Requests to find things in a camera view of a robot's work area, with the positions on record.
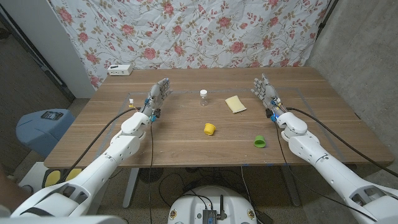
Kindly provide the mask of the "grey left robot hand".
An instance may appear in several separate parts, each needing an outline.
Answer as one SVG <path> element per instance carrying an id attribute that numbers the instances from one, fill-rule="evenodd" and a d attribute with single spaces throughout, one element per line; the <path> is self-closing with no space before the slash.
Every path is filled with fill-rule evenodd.
<path id="1" fill-rule="evenodd" d="M 151 120 L 160 118 L 161 106 L 171 92 L 169 78 L 160 80 L 151 87 L 144 101 L 144 106 L 139 111 Z"/>

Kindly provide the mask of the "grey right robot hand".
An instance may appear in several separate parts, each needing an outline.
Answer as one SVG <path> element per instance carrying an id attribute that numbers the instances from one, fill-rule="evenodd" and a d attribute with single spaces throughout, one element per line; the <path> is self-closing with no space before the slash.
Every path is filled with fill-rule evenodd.
<path id="1" fill-rule="evenodd" d="M 277 91 L 270 84 L 268 77 L 264 73 L 261 79 L 254 79 L 254 88 L 251 89 L 251 92 L 262 101 L 266 109 L 266 117 L 271 119 L 271 121 L 276 122 L 280 115 L 287 112 L 282 106 L 282 101 Z"/>

